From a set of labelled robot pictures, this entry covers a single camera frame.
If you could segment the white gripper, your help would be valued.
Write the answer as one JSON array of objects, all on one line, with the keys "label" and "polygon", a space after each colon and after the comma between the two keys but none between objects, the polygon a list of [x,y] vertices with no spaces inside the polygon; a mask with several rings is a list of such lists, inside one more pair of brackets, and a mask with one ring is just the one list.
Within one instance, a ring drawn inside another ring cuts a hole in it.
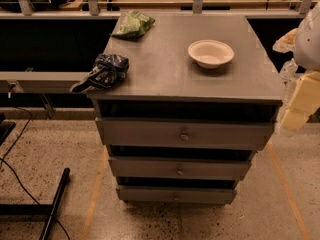
[{"label": "white gripper", "polygon": [[[320,72],[304,74],[297,82],[294,93],[289,102],[289,108],[306,113],[314,114],[320,108]],[[308,121],[305,114],[286,110],[281,126],[290,131],[301,129]]]}]

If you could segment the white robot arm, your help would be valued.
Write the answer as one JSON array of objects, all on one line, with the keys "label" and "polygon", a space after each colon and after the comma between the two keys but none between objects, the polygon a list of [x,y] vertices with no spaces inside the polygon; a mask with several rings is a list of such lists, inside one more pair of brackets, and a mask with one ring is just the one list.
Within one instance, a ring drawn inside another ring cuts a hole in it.
[{"label": "white robot arm", "polygon": [[275,44],[279,52],[293,52],[296,65],[308,70],[296,81],[281,127],[300,130],[320,108],[320,3],[308,12],[299,26]]}]

